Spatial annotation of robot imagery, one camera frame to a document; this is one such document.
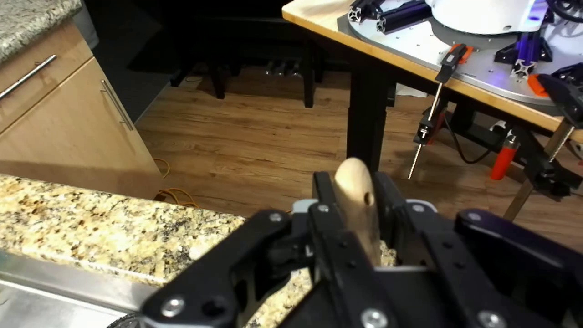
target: silver screw head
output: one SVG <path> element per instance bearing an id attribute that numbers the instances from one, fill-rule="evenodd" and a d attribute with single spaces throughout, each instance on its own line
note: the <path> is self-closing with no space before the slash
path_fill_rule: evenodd
<path id="1" fill-rule="evenodd" d="M 468 214 L 468 218 L 474 221 L 480 221 L 482 219 L 482 217 L 478 213 L 470 213 Z"/>
<path id="2" fill-rule="evenodd" d="M 492 311 L 480 311 L 477 314 L 477 319 L 484 328 L 506 328 L 506 320 Z"/>
<path id="3" fill-rule="evenodd" d="M 425 208 L 423 207 L 423 205 L 419 205 L 419 204 L 413 205 L 413 210 L 415 212 L 425 212 Z"/>
<path id="4" fill-rule="evenodd" d="M 182 297 L 173 297 L 162 305 L 161 313 L 165 317 L 173 317 L 184 309 L 184 299 Z"/>
<path id="5" fill-rule="evenodd" d="M 320 212 L 328 212 L 329 210 L 330 210 L 330 208 L 328 208 L 328 206 L 326 204 L 318 205 L 318 211 L 320 211 Z"/>
<path id="6" fill-rule="evenodd" d="M 269 214 L 269 220 L 271 222 L 279 222 L 282 220 L 282 215 L 279 213 L 271 213 Z"/>
<path id="7" fill-rule="evenodd" d="M 377 309 L 366 309 L 360 316 L 364 328 L 384 328 L 387 326 L 387 316 Z"/>

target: wooden handle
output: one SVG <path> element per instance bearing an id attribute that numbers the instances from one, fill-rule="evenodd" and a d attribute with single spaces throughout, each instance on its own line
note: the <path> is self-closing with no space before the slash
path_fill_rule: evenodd
<path id="1" fill-rule="evenodd" d="M 364 162 L 349 158 L 334 175 L 338 206 L 346 218 L 346 227 L 354 231 L 373 265 L 381 264 L 380 233 L 373 181 Z"/>

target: granite countertop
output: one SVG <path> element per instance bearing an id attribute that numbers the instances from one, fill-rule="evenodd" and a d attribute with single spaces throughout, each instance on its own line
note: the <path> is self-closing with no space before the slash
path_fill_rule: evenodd
<path id="1" fill-rule="evenodd" d="M 81 7 L 81 0 L 0 1 L 0 64 Z"/>
<path id="2" fill-rule="evenodd" d="M 162 286 L 245 219 L 0 175 L 0 249 Z M 383 249 L 383 264 L 394 254 Z M 257 311 L 247 327 L 274 327 L 310 290 L 307 270 Z"/>

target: wooden table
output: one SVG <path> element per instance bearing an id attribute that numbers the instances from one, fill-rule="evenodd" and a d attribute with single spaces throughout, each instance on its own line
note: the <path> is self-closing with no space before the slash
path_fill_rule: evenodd
<path id="1" fill-rule="evenodd" d="M 294 0 L 285 5 L 282 11 L 286 20 L 308 30 L 308 33 L 317 40 L 318 45 L 329 44 L 336 47 L 335 54 L 336 52 L 346 53 L 351 65 L 359 67 L 352 70 L 353 75 L 356 73 L 356 76 L 352 77 L 350 91 L 347 155 L 362 158 L 371 170 L 376 170 L 381 146 L 378 144 L 378 136 L 382 135 L 384 126 L 384 122 L 381 124 L 379 121 L 384 119 L 386 110 L 381 99 L 383 90 L 379 86 L 384 83 L 394 83 L 396 79 L 399 83 L 428 93 L 435 93 L 437 83 L 434 78 L 437 72 L 339 31 L 338 18 L 347 13 L 351 3 L 352 0 Z M 379 62 L 388 66 L 388 71 L 378 69 Z M 543 131 L 556 130 L 561 121 L 561 117 L 550 116 L 455 78 L 450 79 L 445 87 L 453 97 L 461 99 L 462 102 L 471 100 L 471 106 L 474 106 L 473 103 L 480 103 L 505 114 L 507 120 L 516 119 L 521 124 Z M 363 99 L 367 99 L 365 105 L 363 105 Z M 366 106 L 366 112 L 372 111 L 372 113 L 363 115 L 363 106 Z M 571 139 L 583 142 L 583 131 L 575 131 Z"/>

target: drawer handle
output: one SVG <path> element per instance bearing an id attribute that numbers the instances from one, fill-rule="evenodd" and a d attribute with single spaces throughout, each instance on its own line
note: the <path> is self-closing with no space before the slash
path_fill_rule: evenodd
<path id="1" fill-rule="evenodd" d="M 113 90 L 111 90 L 109 84 L 107 84 L 107 82 L 105 80 L 101 80 L 101 85 L 103 85 L 103 89 L 101 91 L 105 91 L 105 93 L 107 93 L 107 95 L 111 98 L 113 105 L 115 106 L 117 111 L 120 113 L 121 119 L 122 119 L 120 121 L 120 123 L 124 123 L 125 125 L 128 126 L 130 131 L 133 131 L 134 126 L 130 122 L 129 117 L 125 114 L 125 110 L 121 107 L 120 103 L 117 102 L 117 99 L 113 95 Z"/>
<path id="2" fill-rule="evenodd" d="M 11 86 L 6 88 L 6 90 L 2 91 L 2 93 L 0 93 L 0 100 L 2 100 L 2 98 L 4 98 L 9 93 L 14 91 L 16 88 L 18 88 L 21 84 L 25 83 L 26 80 L 30 79 L 31 76 L 33 76 L 38 71 L 40 71 L 45 66 L 47 66 L 48 63 L 55 60 L 56 57 L 57 57 L 57 55 L 51 55 L 50 57 L 45 59 L 42 63 L 38 64 L 35 68 L 33 68 L 32 71 L 28 72 L 25 76 L 21 77 L 18 81 L 14 82 Z"/>

